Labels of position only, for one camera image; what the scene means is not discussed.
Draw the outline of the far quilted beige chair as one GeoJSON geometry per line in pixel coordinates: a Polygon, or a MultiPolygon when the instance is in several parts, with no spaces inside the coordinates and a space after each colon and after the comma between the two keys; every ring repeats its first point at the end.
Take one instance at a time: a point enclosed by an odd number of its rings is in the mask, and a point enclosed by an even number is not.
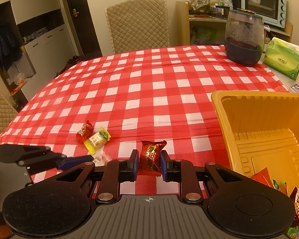
{"type": "Polygon", "coordinates": [[[105,8],[113,53],[170,46],[166,0],[128,0],[105,8]]]}

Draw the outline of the green tissue pack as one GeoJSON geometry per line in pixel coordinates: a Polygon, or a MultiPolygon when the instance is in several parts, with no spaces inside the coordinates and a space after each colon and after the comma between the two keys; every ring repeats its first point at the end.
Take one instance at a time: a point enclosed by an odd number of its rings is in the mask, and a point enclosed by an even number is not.
{"type": "Polygon", "coordinates": [[[273,37],[268,43],[264,64],[296,80],[299,73],[299,46],[273,37]]]}

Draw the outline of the red white checkered tablecloth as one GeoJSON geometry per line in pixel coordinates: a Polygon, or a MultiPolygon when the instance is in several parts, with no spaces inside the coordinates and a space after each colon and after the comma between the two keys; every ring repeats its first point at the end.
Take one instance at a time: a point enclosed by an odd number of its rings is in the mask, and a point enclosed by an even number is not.
{"type": "Polygon", "coordinates": [[[0,135],[0,144],[49,146],[87,154],[76,134],[90,121],[111,140],[103,151],[126,158],[141,143],[166,141],[171,158],[229,166],[211,95],[217,90],[285,92],[264,64],[245,67],[222,46],[179,46],[96,58],[42,88],[0,135]]]}

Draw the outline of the dark glass jar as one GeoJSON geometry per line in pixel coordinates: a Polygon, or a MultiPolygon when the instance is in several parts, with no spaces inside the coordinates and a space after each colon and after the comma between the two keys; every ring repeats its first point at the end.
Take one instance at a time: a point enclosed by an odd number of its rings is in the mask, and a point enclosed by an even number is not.
{"type": "Polygon", "coordinates": [[[227,57],[238,64],[256,64],[263,53],[265,29],[263,18],[245,9],[231,10],[225,29],[227,57]]]}

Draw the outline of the green small candy packet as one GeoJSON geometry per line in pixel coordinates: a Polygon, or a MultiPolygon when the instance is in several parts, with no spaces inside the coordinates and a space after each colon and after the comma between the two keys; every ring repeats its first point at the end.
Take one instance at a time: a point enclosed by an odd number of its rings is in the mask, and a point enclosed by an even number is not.
{"type": "Polygon", "coordinates": [[[288,195],[286,181],[282,181],[282,182],[278,183],[275,179],[271,179],[271,182],[272,182],[274,189],[282,192],[285,195],[288,195]]]}

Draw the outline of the white cabinet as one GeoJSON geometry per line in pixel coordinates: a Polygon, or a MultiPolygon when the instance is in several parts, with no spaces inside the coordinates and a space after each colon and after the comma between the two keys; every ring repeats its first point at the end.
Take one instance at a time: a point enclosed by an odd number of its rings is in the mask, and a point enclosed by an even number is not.
{"type": "Polygon", "coordinates": [[[24,45],[23,50],[22,57],[11,65],[8,75],[11,79],[19,73],[26,76],[28,81],[21,92],[27,100],[50,83],[75,55],[64,24],[24,45]]]}

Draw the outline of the dark wooden door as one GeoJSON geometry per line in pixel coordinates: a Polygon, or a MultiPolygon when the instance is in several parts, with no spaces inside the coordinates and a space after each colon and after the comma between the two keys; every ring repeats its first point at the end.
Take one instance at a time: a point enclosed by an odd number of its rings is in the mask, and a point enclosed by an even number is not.
{"type": "Polygon", "coordinates": [[[87,0],[66,0],[83,59],[102,56],[87,0]]]}

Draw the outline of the wooden shelf unit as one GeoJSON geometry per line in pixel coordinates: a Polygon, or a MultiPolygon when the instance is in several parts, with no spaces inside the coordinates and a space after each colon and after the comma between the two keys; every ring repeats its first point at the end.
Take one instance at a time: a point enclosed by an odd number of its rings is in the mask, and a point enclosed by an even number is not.
{"type": "MultiPolygon", "coordinates": [[[[219,45],[224,43],[226,19],[191,15],[187,2],[177,1],[176,10],[180,45],[219,45]]],[[[265,42],[268,43],[273,36],[290,42],[292,35],[293,24],[290,22],[287,22],[283,29],[267,25],[265,42]]]]}

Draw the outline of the orange plastic tray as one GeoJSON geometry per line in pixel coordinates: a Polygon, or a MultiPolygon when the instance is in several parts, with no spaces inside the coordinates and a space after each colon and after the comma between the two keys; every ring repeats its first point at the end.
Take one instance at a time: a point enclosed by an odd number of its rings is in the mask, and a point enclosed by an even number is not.
{"type": "Polygon", "coordinates": [[[267,169],[288,193],[299,188],[299,94],[216,91],[211,100],[231,169],[247,177],[267,169]]]}

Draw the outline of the orange lid snack jar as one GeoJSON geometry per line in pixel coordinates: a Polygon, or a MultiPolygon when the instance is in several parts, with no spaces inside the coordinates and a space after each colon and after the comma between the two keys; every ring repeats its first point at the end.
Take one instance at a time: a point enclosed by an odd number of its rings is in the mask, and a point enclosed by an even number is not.
{"type": "Polygon", "coordinates": [[[210,12],[210,0],[188,0],[188,4],[196,14],[207,14],[210,12]]]}

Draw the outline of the dark red foil candy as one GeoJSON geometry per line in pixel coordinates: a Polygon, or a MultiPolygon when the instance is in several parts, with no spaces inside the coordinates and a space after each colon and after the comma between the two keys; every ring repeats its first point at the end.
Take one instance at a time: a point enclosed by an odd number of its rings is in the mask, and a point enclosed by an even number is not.
{"type": "Polygon", "coordinates": [[[291,224],[292,228],[299,227],[299,189],[294,187],[289,198],[291,199],[295,211],[294,220],[291,224]]]}

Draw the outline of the small red candy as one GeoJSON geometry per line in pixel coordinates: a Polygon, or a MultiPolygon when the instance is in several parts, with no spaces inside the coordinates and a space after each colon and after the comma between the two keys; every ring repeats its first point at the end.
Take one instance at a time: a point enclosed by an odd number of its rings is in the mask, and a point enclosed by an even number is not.
{"type": "Polygon", "coordinates": [[[76,137],[79,141],[84,142],[93,135],[94,126],[87,120],[81,129],[77,132],[76,137]]]}

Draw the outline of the large red snack packet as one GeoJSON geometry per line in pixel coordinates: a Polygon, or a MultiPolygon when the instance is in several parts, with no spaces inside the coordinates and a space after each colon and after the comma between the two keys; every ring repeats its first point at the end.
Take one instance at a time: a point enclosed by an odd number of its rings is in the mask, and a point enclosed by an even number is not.
{"type": "Polygon", "coordinates": [[[262,183],[270,188],[274,188],[273,183],[269,177],[269,172],[267,168],[262,169],[258,173],[255,173],[251,176],[251,179],[254,181],[257,181],[259,183],[262,183]]]}

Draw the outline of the shoes on floor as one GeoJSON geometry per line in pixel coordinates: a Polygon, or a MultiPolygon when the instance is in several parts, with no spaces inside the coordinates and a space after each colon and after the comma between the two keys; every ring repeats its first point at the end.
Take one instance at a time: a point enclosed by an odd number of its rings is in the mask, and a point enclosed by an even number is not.
{"type": "Polygon", "coordinates": [[[56,73],[55,78],[58,77],[59,75],[63,74],[65,71],[67,71],[72,66],[76,65],[77,63],[79,63],[81,61],[82,61],[82,58],[80,56],[73,56],[71,59],[69,59],[67,61],[66,66],[60,72],[56,73]]]}

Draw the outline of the yellow green candy packet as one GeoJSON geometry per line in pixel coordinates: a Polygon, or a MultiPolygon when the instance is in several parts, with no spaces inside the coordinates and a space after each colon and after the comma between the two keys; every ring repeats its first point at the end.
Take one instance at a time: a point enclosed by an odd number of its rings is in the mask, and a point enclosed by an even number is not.
{"type": "Polygon", "coordinates": [[[104,127],[100,127],[100,130],[97,133],[84,141],[84,145],[90,155],[94,155],[110,140],[110,138],[111,135],[109,132],[104,127]]]}

